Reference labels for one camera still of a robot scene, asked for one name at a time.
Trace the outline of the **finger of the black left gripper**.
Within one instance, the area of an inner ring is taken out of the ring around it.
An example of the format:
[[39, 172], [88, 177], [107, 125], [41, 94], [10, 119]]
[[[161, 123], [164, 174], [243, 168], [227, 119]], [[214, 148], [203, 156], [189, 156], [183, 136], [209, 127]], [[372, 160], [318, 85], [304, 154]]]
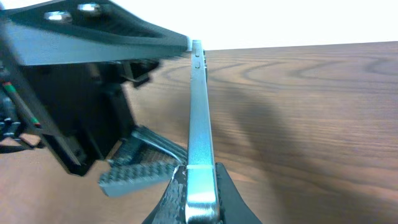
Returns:
[[139, 126], [108, 160], [110, 169], [101, 174], [98, 185], [105, 195], [120, 197], [168, 182], [174, 169], [186, 163], [186, 149]]

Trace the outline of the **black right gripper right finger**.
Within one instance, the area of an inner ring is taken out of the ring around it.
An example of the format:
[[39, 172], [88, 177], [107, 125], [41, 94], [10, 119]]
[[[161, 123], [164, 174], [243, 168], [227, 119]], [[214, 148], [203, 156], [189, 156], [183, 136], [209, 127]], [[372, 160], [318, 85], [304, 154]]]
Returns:
[[215, 167], [222, 222], [225, 224], [261, 224], [260, 219], [246, 205], [225, 166], [217, 162]]

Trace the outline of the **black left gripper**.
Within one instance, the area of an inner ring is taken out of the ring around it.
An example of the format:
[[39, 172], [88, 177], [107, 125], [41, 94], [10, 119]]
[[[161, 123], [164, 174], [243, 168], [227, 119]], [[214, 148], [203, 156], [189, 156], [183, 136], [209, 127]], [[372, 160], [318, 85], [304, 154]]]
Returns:
[[159, 61], [145, 59], [188, 50], [187, 36], [111, 1], [97, 1], [101, 14], [93, 17], [79, 10], [85, 3], [49, 1], [1, 11], [1, 40], [25, 65], [16, 74], [1, 69], [1, 152], [47, 148], [78, 176], [137, 128], [123, 84], [150, 80]]

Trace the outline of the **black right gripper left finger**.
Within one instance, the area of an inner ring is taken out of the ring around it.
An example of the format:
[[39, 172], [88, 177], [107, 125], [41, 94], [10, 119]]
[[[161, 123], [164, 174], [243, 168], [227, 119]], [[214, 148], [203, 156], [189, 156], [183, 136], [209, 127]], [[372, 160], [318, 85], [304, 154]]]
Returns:
[[179, 165], [175, 168], [162, 198], [142, 223], [184, 224], [186, 184], [186, 166]]

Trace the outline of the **rose gold Galaxy smartphone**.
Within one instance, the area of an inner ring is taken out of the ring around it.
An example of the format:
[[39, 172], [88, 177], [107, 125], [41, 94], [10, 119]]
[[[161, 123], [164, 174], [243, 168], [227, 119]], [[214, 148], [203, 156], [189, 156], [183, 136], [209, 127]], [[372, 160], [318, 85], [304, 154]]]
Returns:
[[201, 41], [193, 40], [185, 202], [187, 223], [220, 221], [206, 68]]

